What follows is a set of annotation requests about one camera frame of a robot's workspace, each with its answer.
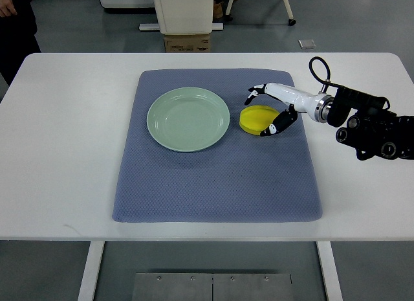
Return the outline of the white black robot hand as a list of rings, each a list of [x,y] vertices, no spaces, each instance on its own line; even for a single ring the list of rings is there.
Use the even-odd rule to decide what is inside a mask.
[[[277,83],[256,85],[249,88],[249,92],[245,101],[246,106],[262,94],[271,96],[288,106],[288,109],[281,112],[267,128],[260,132],[260,137],[281,133],[295,123],[299,113],[308,114],[315,122],[326,123],[334,101],[334,97],[327,93],[320,92],[318,95],[312,95],[295,87]]]

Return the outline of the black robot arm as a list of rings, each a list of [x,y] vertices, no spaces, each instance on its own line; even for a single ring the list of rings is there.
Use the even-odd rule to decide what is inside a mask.
[[[387,159],[413,159],[413,117],[398,116],[389,110],[385,97],[377,97],[344,85],[331,82],[327,62],[315,56],[309,62],[309,70],[323,87],[336,88],[334,97],[316,108],[316,119],[336,127],[336,141],[356,150],[361,161],[374,156]]]

